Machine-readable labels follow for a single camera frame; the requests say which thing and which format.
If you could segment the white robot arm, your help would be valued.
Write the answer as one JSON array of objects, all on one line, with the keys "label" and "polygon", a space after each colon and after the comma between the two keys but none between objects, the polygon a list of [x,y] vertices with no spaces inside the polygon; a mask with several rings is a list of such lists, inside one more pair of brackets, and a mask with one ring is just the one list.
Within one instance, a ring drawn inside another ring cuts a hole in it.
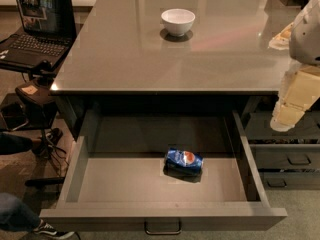
[{"label": "white robot arm", "polygon": [[273,130],[286,132],[320,98],[320,0],[309,0],[294,21],[270,40],[269,47],[288,49],[292,59],[270,121]]}]

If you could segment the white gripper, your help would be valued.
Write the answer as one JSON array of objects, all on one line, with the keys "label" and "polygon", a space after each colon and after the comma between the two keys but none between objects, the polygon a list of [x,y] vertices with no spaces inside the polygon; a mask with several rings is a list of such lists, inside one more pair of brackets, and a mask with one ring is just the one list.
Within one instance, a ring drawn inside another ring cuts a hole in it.
[{"label": "white gripper", "polygon": [[[287,50],[293,24],[288,24],[269,41],[269,47]],[[272,113],[270,127],[278,132],[294,128],[306,110],[320,97],[320,68],[313,65],[300,65],[294,72],[283,78],[283,88],[279,92],[281,103],[277,103]]]}]

